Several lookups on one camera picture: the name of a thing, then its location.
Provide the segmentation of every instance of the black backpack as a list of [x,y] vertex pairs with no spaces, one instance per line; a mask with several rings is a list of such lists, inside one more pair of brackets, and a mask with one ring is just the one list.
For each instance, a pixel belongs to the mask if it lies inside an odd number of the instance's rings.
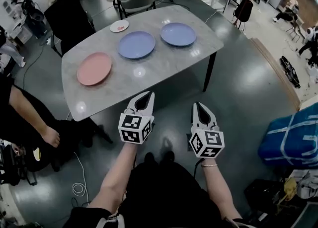
[[252,8],[253,8],[253,3],[251,1],[243,0],[239,4],[237,9],[234,11],[234,15],[241,22],[247,22],[249,20],[250,14],[252,13]]
[[0,47],[5,44],[6,42],[6,36],[5,36],[5,30],[3,27],[0,26]]

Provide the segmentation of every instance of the pink plate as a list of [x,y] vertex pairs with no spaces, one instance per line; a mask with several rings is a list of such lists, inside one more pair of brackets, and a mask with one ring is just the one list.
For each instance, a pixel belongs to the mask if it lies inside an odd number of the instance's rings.
[[103,52],[89,55],[80,64],[77,72],[81,84],[92,86],[104,80],[110,72],[111,59]]

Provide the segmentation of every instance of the floor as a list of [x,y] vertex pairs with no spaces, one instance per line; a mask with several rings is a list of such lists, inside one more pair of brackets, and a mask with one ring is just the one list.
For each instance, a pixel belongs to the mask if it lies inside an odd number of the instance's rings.
[[[211,4],[211,0],[201,1],[208,5]],[[226,0],[221,0],[220,2],[225,5]],[[236,7],[237,4],[230,2],[223,14],[230,22],[234,22],[236,19],[233,20],[233,12]],[[310,79],[306,71],[307,61],[305,58],[310,58],[311,53],[306,50],[301,58],[297,56],[296,49],[299,50],[303,46],[302,38],[299,41],[297,41],[297,37],[292,40],[295,34],[291,36],[290,32],[286,33],[286,30],[291,28],[291,24],[284,20],[281,19],[278,23],[273,23],[272,18],[278,12],[278,10],[263,0],[261,0],[260,4],[254,3],[249,21],[246,24],[242,24],[240,29],[248,39],[258,38],[277,61],[282,56],[285,56],[290,61],[296,70],[301,85],[300,89],[295,88],[296,94],[299,100],[304,102],[318,94],[318,84]]]
[[[215,12],[201,0],[174,1],[188,6],[203,21]],[[164,2],[158,7],[170,5]],[[97,30],[119,19],[118,12],[109,8],[112,4],[106,0],[84,0],[83,6],[94,16]],[[214,112],[224,132],[226,147],[217,161],[233,194],[235,206],[246,216],[250,208],[244,189],[256,178],[275,178],[272,169],[265,166],[257,155],[266,128],[271,120],[295,110],[276,73],[244,34],[219,13],[208,20],[207,25],[225,45],[217,54],[207,91],[202,92],[208,60],[150,88],[156,93],[156,125],[148,141],[140,146],[137,163],[142,162],[149,151],[159,161],[162,153],[173,150],[175,161],[193,173],[198,159],[187,151],[186,134],[190,133],[191,106],[200,101]],[[28,70],[41,50],[35,40],[25,47],[22,53],[27,65],[14,72],[16,84],[22,87],[24,81],[24,88],[46,104],[56,118],[65,119],[69,110],[61,82],[61,58],[49,46],[44,46],[41,57]],[[92,117],[97,124],[104,126],[113,144],[95,136],[92,148],[79,147],[90,201],[98,193],[105,174],[123,145],[117,123],[126,106],[124,101]],[[86,196],[80,198],[72,193],[74,183],[83,183],[81,166],[74,155],[60,172],[47,167],[36,176],[36,186],[22,181],[10,187],[14,201],[27,222],[60,228],[72,209],[72,197],[77,199],[79,206],[87,201]],[[198,169],[196,179],[205,188],[201,169]]]

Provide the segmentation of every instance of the bracelet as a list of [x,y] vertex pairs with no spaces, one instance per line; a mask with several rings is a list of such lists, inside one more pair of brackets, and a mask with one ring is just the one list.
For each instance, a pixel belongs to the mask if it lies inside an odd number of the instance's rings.
[[216,167],[218,164],[211,164],[211,165],[201,165],[201,167]]

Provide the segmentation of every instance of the gray floor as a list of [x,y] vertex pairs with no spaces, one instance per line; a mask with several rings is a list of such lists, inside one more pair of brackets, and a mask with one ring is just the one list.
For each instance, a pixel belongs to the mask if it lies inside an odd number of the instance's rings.
[[[203,21],[214,13],[200,0],[174,1],[190,7],[191,12]],[[95,15],[97,30],[119,18],[114,8],[100,13],[112,5],[105,0],[85,0],[83,4]],[[202,92],[207,59],[151,88],[156,93],[156,125],[148,141],[140,147],[137,162],[141,162],[149,151],[159,160],[163,152],[172,149],[176,161],[193,173],[198,159],[192,152],[187,152],[186,134],[190,132],[191,105],[194,101],[204,103],[214,112],[224,132],[226,147],[217,161],[235,205],[244,216],[249,211],[243,193],[245,187],[256,178],[270,179],[274,176],[257,155],[266,128],[271,120],[294,112],[294,108],[275,72],[240,31],[218,13],[207,25],[225,44],[217,54],[208,90]],[[23,52],[27,68],[41,48],[34,42]],[[61,58],[45,46],[41,58],[25,77],[25,89],[43,101],[58,119],[65,119],[69,110],[64,100],[60,66]],[[15,74],[19,86],[22,86],[26,68]],[[118,103],[92,117],[96,123],[104,125],[114,144],[95,136],[92,148],[79,149],[90,200],[97,194],[105,174],[121,150],[117,124],[127,103]],[[37,186],[29,186],[23,181],[11,187],[18,208],[28,222],[37,221],[47,228],[62,227],[72,209],[72,184],[83,183],[80,164],[74,156],[60,172],[54,173],[51,167],[47,167],[37,172],[37,179]],[[205,187],[200,168],[197,180]],[[86,197],[76,199],[79,205],[86,202]]]

